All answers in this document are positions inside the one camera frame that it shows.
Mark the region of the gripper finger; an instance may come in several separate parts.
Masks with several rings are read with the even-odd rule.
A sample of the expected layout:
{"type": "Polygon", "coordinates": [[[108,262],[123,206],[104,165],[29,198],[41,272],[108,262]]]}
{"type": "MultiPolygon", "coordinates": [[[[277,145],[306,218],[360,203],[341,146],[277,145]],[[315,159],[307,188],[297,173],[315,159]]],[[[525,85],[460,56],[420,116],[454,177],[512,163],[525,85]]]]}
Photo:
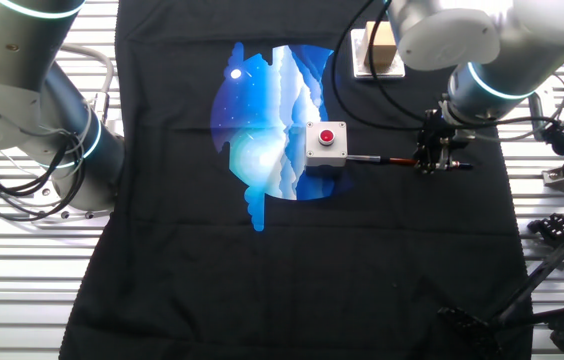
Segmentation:
{"type": "Polygon", "coordinates": [[[451,147],[449,145],[442,145],[436,164],[436,169],[439,171],[450,171],[453,169],[453,167],[454,160],[452,159],[451,147]]]}
{"type": "Polygon", "coordinates": [[[424,144],[418,144],[414,152],[415,168],[422,174],[431,174],[436,169],[436,160],[431,149],[424,144]]]}

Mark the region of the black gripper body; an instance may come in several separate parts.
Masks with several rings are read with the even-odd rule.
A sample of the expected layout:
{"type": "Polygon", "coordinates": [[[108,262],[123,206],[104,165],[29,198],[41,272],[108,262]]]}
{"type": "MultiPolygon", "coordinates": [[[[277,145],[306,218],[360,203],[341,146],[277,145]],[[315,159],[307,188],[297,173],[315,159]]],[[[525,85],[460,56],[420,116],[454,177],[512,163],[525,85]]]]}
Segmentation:
{"type": "Polygon", "coordinates": [[[419,150],[463,149],[473,140],[473,131],[465,123],[442,109],[427,110],[422,129],[418,133],[419,150]]]}

